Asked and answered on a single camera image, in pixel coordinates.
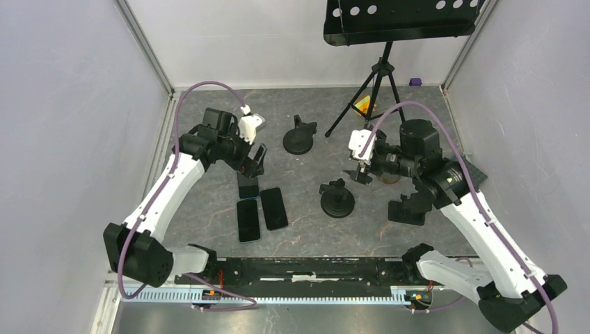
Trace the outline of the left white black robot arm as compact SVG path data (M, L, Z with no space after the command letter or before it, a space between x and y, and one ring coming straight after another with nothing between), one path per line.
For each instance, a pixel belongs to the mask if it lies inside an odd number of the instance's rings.
M106 253L118 279L159 287L170 276L185 273L205 284L217 278L212 250L195 245L166 248L162 242L187 193L212 164L222 161L245 177L263 174L267 147L261 144L254 157L248 155L265 119L249 106L241 111L237 118L207 108L202 122L177 138L168 164L140 205L122 223L107 225Z

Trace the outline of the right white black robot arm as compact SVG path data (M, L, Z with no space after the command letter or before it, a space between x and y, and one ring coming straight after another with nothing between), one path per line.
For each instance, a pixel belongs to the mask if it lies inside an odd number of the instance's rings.
M375 126L351 133L348 148L358 167L351 178L369 183L384 174L406 177L415 192L390 203L390 220L421 225L426 213L438 210L450 220L475 250L485 269L459 264L432 246L411 248L402 276L411 284L432 280L458 292L477 305L497 330L508 333L540 310L555 319L552 302L566 291L565 280L536 265L507 233L480 190L486 179L477 167L457 154L443 156L444 129L413 119L399 128L399 144L390 145Z

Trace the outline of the black round-base phone stand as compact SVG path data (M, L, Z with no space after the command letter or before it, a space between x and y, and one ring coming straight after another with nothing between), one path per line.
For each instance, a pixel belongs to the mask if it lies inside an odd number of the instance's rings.
M313 136L317 133L317 122L303 122L300 115L294 116L294 128L283 137L284 149L294 155L309 152L313 146Z

